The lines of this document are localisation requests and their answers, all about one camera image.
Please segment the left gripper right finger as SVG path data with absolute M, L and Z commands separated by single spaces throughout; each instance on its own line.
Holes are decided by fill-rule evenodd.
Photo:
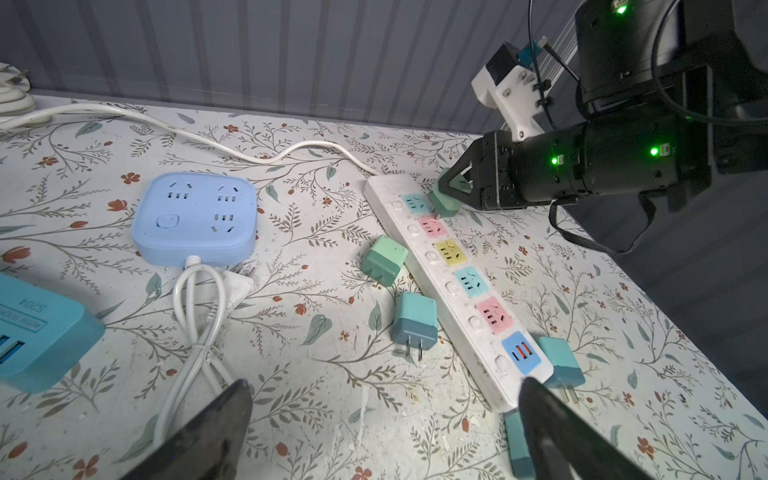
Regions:
M 524 379 L 518 407 L 537 479 L 649 477 L 538 380 Z

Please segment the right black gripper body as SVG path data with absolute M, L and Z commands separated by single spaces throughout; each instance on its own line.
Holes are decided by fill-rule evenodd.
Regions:
M 521 142 L 507 131 L 484 134 L 469 148 L 469 205 L 511 210 L 592 194 L 587 183 L 589 132 L 585 122 Z

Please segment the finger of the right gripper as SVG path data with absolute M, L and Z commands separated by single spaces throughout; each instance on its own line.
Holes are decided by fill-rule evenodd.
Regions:
M 437 180 L 437 192 L 443 195 L 453 195 L 456 192 L 469 195 L 473 191 L 471 164 L 459 161 L 444 168 Z

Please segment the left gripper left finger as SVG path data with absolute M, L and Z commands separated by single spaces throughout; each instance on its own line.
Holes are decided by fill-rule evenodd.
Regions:
M 126 479 L 233 479 L 252 414 L 249 382 L 239 379 Z

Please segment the long white power strip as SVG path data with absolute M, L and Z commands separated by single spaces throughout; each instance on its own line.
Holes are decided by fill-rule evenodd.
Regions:
M 405 265 L 491 409 L 518 407 L 525 378 L 554 372 L 550 360 L 457 234 L 408 175 L 370 177 L 363 189 L 386 235 L 407 248 Z

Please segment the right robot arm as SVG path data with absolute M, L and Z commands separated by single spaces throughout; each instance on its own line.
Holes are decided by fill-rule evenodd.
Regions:
M 484 134 L 434 185 L 477 210 L 633 194 L 681 210 L 714 174 L 767 166 L 767 75 L 751 61 L 729 1 L 587 1 L 575 15 L 582 122 L 543 129 L 550 83 L 539 45 L 502 45 L 473 80 L 506 128 Z

